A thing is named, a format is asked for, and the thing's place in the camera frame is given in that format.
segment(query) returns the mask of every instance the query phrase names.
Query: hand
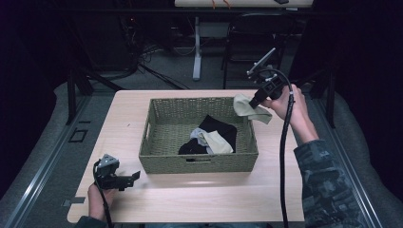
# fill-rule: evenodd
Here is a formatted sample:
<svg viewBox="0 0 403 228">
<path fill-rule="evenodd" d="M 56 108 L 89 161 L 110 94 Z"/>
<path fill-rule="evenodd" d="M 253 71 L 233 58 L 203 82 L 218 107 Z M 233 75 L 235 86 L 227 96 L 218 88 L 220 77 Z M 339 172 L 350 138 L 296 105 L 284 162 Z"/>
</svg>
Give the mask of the hand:
<svg viewBox="0 0 403 228">
<path fill-rule="evenodd" d="M 112 205 L 116 189 L 108 189 L 102 191 L 104 192 L 107 205 L 110 207 Z M 88 187 L 88 203 L 88 215 L 94 219 L 104 220 L 104 201 L 102 200 L 102 196 L 100 194 L 100 191 L 98 190 L 98 187 L 94 183 L 92 183 Z"/>
<path fill-rule="evenodd" d="M 315 130 L 314 124 L 308 115 L 308 108 L 305 103 L 305 96 L 302 94 L 300 88 L 292 85 L 294 91 L 294 105 L 293 113 L 290 119 L 290 125 L 297 132 L 303 143 L 317 140 L 318 135 Z M 276 114 L 284 120 L 287 113 L 288 99 L 290 96 L 290 89 L 285 86 L 282 90 L 281 96 L 276 100 L 265 100 L 261 105 L 272 108 Z"/>
</svg>

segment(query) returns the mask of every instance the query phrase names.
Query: wicker basket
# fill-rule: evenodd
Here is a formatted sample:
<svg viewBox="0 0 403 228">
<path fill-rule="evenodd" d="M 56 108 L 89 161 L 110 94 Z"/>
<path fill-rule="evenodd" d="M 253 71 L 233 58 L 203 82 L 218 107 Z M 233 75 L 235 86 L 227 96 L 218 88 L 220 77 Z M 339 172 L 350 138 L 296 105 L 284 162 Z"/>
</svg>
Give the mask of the wicker basket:
<svg viewBox="0 0 403 228">
<path fill-rule="evenodd" d="M 234 98 L 152 99 L 145 125 L 139 158 L 148 174 L 250 172 L 258 158 L 251 121 L 239 117 Z M 190 132 L 206 115 L 232 124 L 238 130 L 236 153 L 179 155 Z"/>
</svg>

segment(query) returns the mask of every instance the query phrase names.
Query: cable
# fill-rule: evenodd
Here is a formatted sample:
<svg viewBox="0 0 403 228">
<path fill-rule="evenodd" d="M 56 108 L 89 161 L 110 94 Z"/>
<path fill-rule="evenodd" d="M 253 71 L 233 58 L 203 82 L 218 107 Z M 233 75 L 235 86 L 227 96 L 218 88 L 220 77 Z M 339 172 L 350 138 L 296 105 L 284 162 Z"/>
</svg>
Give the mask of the cable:
<svg viewBox="0 0 403 228">
<path fill-rule="evenodd" d="M 142 67 L 143 69 L 147 70 L 149 73 L 151 73 L 152 75 L 154 75 L 155 77 L 157 77 L 158 79 L 162 80 L 167 85 L 169 85 L 169 86 L 171 86 L 173 88 L 176 88 L 176 89 L 184 89 L 184 88 L 189 89 L 188 86 L 186 86 L 185 84 L 179 82 L 178 80 L 175 80 L 175 79 L 173 79 L 173 78 L 171 78 L 169 76 L 163 75 L 163 74 L 161 74 L 161 73 L 159 73 L 159 72 L 157 72 L 157 71 L 155 71 L 155 70 L 153 70 L 151 68 L 148 68 L 147 66 L 145 66 L 143 64 L 139 64 L 139 66 Z"/>
<path fill-rule="evenodd" d="M 95 185 L 97 186 L 98 191 L 100 192 L 102 200 L 104 202 L 104 211 L 105 211 L 105 215 L 106 215 L 107 226 L 109 228 L 113 228 L 112 218 L 110 217 L 110 213 L 109 213 L 109 205 L 107 204 L 107 201 L 106 201 L 105 195 L 104 195 L 104 191 L 101 189 L 101 187 L 97 181 L 97 177 L 96 177 L 95 167 L 97 167 L 99 163 L 100 163 L 100 161 L 97 161 L 94 163 L 94 166 L 92 168 L 92 175 L 94 176 Z"/>
<path fill-rule="evenodd" d="M 288 126 L 290 125 L 291 114 L 293 112 L 294 91 L 293 91 L 293 87 L 291 86 L 290 81 L 284 75 L 284 73 L 282 73 L 280 70 L 273 69 L 273 68 L 264 68 L 258 72 L 258 75 L 264 71 L 276 72 L 276 74 L 285 81 L 285 83 L 288 85 L 288 88 L 290 90 L 290 96 L 288 98 L 288 105 L 287 105 L 287 112 L 284 117 L 284 125 L 282 127 L 281 139 L 280 139 L 280 145 L 279 145 L 280 204 L 281 204 L 281 213 L 282 213 L 282 220 L 284 222 L 284 228 L 288 228 L 289 226 L 288 226 L 288 218 L 287 218 L 287 208 L 286 208 L 286 204 L 285 204 L 285 167 L 284 167 L 285 161 L 284 161 L 284 156 L 285 156 L 285 142 L 286 142 L 286 138 L 287 138 Z"/>
</svg>

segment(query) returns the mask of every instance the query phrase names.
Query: wooden table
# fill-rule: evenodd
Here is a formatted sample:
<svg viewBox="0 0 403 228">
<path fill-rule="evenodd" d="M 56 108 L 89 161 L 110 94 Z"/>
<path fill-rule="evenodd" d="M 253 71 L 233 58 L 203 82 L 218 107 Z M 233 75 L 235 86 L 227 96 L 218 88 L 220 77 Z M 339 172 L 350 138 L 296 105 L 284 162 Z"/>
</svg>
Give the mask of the wooden table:
<svg viewBox="0 0 403 228">
<path fill-rule="evenodd" d="M 253 122 L 259 156 L 252 172 L 147 175 L 139 160 L 150 98 L 253 97 L 256 90 L 122 90 L 116 93 L 104 126 L 77 190 L 86 197 L 93 183 L 92 166 L 105 153 L 120 160 L 118 176 L 141 170 L 134 187 L 118 192 L 111 207 L 114 222 L 236 222 L 281 221 L 279 200 L 279 141 L 283 121 Z M 285 156 L 288 219 L 303 221 L 301 176 L 288 132 Z M 77 222 L 87 215 L 88 201 L 72 204 L 67 215 Z"/>
</svg>

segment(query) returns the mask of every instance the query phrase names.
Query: basket handle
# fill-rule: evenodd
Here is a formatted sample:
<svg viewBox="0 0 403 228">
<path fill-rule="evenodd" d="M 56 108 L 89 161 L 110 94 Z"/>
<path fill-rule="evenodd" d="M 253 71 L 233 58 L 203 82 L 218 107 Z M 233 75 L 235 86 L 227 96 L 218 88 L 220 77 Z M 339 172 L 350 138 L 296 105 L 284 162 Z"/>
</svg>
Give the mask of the basket handle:
<svg viewBox="0 0 403 228">
<path fill-rule="evenodd" d="M 187 163 L 210 163 L 211 158 L 191 158 L 186 159 Z"/>
</svg>

